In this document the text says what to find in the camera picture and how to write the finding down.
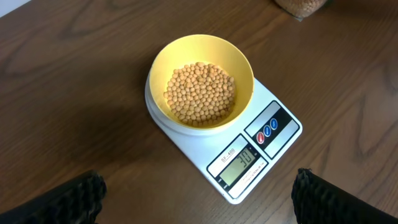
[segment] white kitchen scale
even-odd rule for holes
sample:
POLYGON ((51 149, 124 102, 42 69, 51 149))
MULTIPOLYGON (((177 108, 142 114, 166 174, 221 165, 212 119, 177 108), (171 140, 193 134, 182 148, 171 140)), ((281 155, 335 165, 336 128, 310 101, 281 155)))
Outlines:
POLYGON ((243 201, 302 133, 298 119, 258 80, 246 110, 225 129, 196 130, 168 119, 155 104, 150 115, 200 172, 232 204, 243 201))

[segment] glass jar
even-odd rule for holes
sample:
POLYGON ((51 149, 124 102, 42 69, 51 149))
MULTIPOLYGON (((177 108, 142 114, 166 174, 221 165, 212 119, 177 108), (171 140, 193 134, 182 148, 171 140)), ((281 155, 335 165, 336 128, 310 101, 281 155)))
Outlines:
POLYGON ((327 2, 327 0, 275 0, 282 8, 293 16, 298 18, 304 18, 327 2))

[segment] wooden table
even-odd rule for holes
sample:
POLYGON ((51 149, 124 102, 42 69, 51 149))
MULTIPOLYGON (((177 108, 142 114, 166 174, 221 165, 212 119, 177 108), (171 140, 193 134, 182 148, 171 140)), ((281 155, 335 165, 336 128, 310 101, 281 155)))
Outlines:
POLYGON ((335 1, 299 22, 270 0, 33 0, 0 18, 0 212, 88 169, 104 223, 295 223, 297 169, 398 216, 398 5, 335 1), (222 37, 303 134, 230 205, 155 125, 150 65, 188 34, 222 37))

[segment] yellow bowl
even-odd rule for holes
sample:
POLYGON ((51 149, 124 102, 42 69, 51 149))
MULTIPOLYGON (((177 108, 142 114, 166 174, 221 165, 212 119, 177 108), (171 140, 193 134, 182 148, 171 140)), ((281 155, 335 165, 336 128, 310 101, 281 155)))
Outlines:
POLYGON ((209 130, 232 124, 242 114, 253 95, 254 75, 246 57, 233 44, 211 35, 189 35, 169 43, 156 56, 149 73, 149 87, 156 105, 166 117, 188 128, 209 130), (236 90, 235 105, 229 116, 212 126, 195 128, 182 123, 171 112, 163 93, 167 91, 167 82, 174 69, 197 62, 219 65, 234 77, 236 90))

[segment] black object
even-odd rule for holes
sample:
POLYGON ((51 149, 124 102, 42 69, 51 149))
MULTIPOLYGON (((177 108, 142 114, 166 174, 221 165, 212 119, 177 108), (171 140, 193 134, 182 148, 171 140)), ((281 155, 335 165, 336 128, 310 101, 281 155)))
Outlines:
POLYGON ((298 170, 292 200, 298 224, 398 223, 398 219, 339 189, 308 169, 298 170))
POLYGON ((91 170, 0 215, 1 224, 94 224, 105 182, 91 170))

